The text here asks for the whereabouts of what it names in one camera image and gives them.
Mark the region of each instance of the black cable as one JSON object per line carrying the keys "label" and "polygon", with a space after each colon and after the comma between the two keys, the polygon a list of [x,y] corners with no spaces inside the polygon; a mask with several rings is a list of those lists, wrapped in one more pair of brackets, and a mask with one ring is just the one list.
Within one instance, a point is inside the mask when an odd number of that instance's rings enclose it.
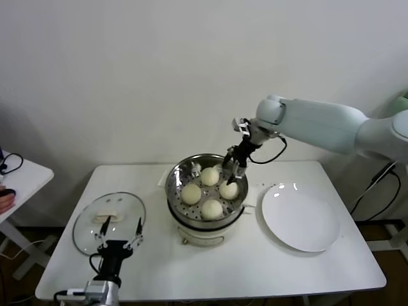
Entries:
{"label": "black cable", "polygon": [[[364,192],[367,191],[367,189],[371,187],[371,184],[368,185],[368,187],[364,190]],[[351,215],[352,215],[353,212],[357,209],[357,206],[360,204],[360,202],[361,202],[361,200],[362,200],[363,198],[364,198],[364,196],[362,196],[360,199],[358,199],[357,203],[355,204],[355,206],[353,207],[353,209],[352,209],[351,212],[350,212]]]}
{"label": "black cable", "polygon": [[286,148],[288,147],[288,143],[286,142],[286,139],[283,138],[282,136],[278,136],[278,137],[279,137],[279,139],[282,140],[282,142],[284,143],[284,147],[283,147],[283,149],[282,149],[275,157],[273,157],[273,158],[271,158],[271,159],[269,159],[269,160],[267,160],[267,161],[254,161],[254,160],[252,159],[252,157],[249,156],[249,160],[252,161],[254,164],[268,164],[268,163],[274,161],[275,159],[277,159],[279,156],[281,156],[282,153],[285,152]]}
{"label": "black cable", "polygon": [[56,304],[59,304],[58,296],[59,295],[67,295],[67,294],[68,294],[68,291],[66,291],[66,290],[61,290],[61,291],[55,292],[54,293],[54,302]]}
{"label": "black cable", "polygon": [[392,205],[392,203],[394,203],[395,199],[397,198],[398,194],[400,193],[400,190],[401,190],[401,179],[400,179],[400,177],[394,171],[390,171],[390,174],[393,175],[394,177],[396,177],[397,180],[398,180],[398,188],[397,188],[397,191],[395,192],[394,197],[387,204],[387,206],[385,206],[380,212],[376,213],[371,218],[368,218],[366,221],[370,221],[371,219],[374,219],[375,217],[377,217],[379,214],[382,214],[383,212],[385,212],[388,209],[388,207],[390,207]]}
{"label": "black cable", "polygon": [[[7,169],[6,160],[7,160],[10,156],[17,156],[17,157],[19,157],[19,158],[20,158],[20,164],[19,164],[16,168],[14,168],[14,169],[11,169],[11,170],[9,170],[9,171],[5,171],[5,170]],[[18,153],[10,153],[10,154],[8,154],[8,155],[1,161],[1,163],[0,163],[0,174],[1,174],[1,175],[6,175],[6,174],[9,174],[9,173],[11,173],[11,172],[17,170],[17,169],[20,169],[21,166],[23,165],[23,162],[24,162],[24,158],[23,158],[20,154],[18,154]]]}
{"label": "black cable", "polygon": [[95,256],[100,256],[98,253],[94,253],[89,256],[89,264],[91,265],[92,270],[94,270],[97,274],[100,274],[100,271],[94,266],[94,263],[92,262],[93,257]]}
{"label": "black cable", "polygon": [[350,214],[352,215],[353,212],[357,209],[358,205],[360,204],[360,202],[362,201],[362,199],[365,196],[365,192],[367,191],[367,189],[370,189],[371,186],[373,186],[374,184],[378,184],[380,183],[380,181],[382,181],[388,174],[390,174],[395,166],[391,167],[392,163],[388,163],[386,164],[380,171],[377,172],[376,175],[374,175],[371,179],[371,183],[367,186],[367,188],[364,190],[363,196],[361,196],[360,199],[358,199],[357,203],[355,204],[355,206],[353,207],[353,209],[351,210]]}
{"label": "black cable", "polygon": [[1,285],[3,287],[3,305],[6,306],[7,298],[6,298],[6,283],[4,282],[4,275],[3,271],[0,268],[0,278],[1,278]]}

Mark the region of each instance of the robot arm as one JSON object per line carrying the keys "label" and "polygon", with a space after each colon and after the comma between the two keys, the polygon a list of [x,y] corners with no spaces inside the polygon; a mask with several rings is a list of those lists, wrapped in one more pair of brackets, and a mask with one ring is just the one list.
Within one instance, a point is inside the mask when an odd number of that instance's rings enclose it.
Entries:
{"label": "robot arm", "polygon": [[224,160],[234,161],[229,183],[244,175],[251,153],[280,133],[336,153],[408,163],[408,110],[387,119],[369,119],[350,106],[272,95],[258,105],[256,118],[235,119],[233,126],[243,138],[228,149]]}

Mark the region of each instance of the table leg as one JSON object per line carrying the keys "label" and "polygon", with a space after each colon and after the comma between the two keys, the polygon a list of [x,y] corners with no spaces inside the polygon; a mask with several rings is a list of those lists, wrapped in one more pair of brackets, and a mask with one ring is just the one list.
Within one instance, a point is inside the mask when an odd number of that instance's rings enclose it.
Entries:
{"label": "table leg", "polygon": [[332,295],[324,295],[318,298],[311,306],[334,306],[347,298],[353,292],[346,292],[346,293],[335,293]]}
{"label": "table leg", "polygon": [[10,241],[10,239],[9,238],[4,238],[4,240],[1,242],[1,245],[0,245],[0,253],[3,253],[4,252],[4,250],[7,248],[7,245],[8,245],[8,242]]}
{"label": "table leg", "polygon": [[48,261],[50,260],[50,256],[46,255],[44,252],[41,252],[39,249],[37,249],[34,245],[30,245],[27,247],[31,242],[21,234],[17,228],[15,228],[10,222],[7,220],[4,220],[0,224],[0,231],[5,234],[11,241],[13,241],[15,244],[17,244],[19,247],[22,249],[26,247],[25,252],[30,254],[30,259],[34,261],[34,263],[37,263],[44,268],[47,266]]}
{"label": "table leg", "polygon": [[303,306],[310,306],[309,297],[307,295],[302,295]]}

